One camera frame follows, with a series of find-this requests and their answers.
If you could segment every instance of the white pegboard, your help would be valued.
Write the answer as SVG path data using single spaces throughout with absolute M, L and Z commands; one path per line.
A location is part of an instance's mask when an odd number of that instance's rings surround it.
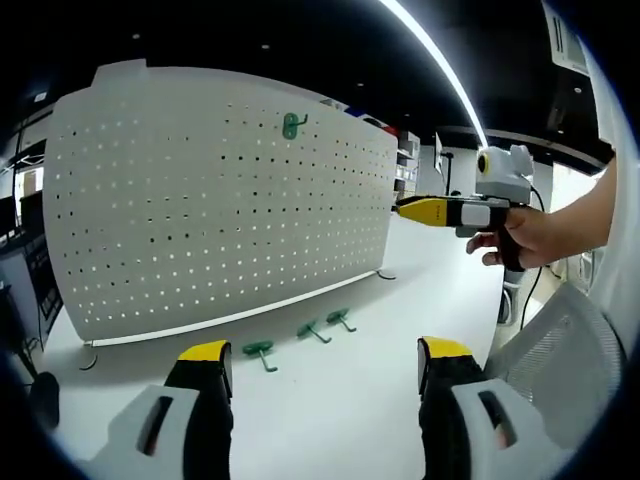
M 294 140 L 289 112 L 309 115 Z M 196 324 L 378 268 L 396 149 L 356 118 L 215 70 L 125 69 L 62 98 L 45 226 L 78 334 Z

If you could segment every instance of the black ceiling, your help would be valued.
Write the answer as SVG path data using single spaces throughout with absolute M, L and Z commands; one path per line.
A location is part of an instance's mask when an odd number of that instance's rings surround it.
M 608 161 L 608 149 L 597 141 L 588 79 L 551 62 L 538 1 L 401 3 L 439 45 L 485 128 L 562 143 Z M 39 91 L 48 90 L 47 101 L 54 101 L 89 85 L 98 65 L 144 57 L 149 66 L 220 68 L 281 80 L 411 130 L 424 143 L 438 127 L 470 125 L 436 63 L 376 0 L 108 7 L 43 12 L 29 20 L 29 34 L 9 53 L 11 98 L 22 99 L 21 114 L 42 107 L 33 104 Z

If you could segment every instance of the hand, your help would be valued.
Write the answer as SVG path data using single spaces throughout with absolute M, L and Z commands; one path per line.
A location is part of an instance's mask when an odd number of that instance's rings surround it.
M 519 260 L 522 268 L 535 268 L 557 260 L 557 244 L 551 216 L 532 208 L 512 208 L 505 221 L 507 232 L 522 247 Z M 482 263 L 501 265 L 500 242 L 497 233 L 478 233 L 467 243 L 467 253 L 481 247 L 496 247 L 498 250 L 485 253 Z

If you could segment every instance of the table surface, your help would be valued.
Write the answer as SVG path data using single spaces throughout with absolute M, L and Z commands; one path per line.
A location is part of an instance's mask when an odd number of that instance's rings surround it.
M 393 214 L 383 268 L 397 280 L 374 275 L 254 317 L 134 344 L 85 347 L 63 309 L 43 357 L 61 386 L 55 438 L 71 458 L 92 458 L 110 420 L 145 386 L 163 384 L 182 351 L 227 339 L 234 480 L 422 478 L 416 340 L 460 341 L 484 365 L 500 305 L 503 269 L 483 266 L 464 243 L 453 229 Z M 344 307 L 355 333 L 324 322 Z M 296 338 L 314 318 L 331 343 Z M 241 353 L 267 339 L 275 342 L 268 360 L 277 373 Z M 95 353 L 96 366 L 80 371 Z

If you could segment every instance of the black handle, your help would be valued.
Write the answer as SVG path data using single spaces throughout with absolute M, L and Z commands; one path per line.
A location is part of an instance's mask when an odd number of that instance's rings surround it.
M 502 263 L 507 270 L 512 272 L 524 272 L 524 268 L 520 265 L 520 245 L 507 232 L 507 228 L 502 225 L 498 228 L 498 239 L 500 240 L 500 247 L 498 251 L 500 257 L 502 257 Z

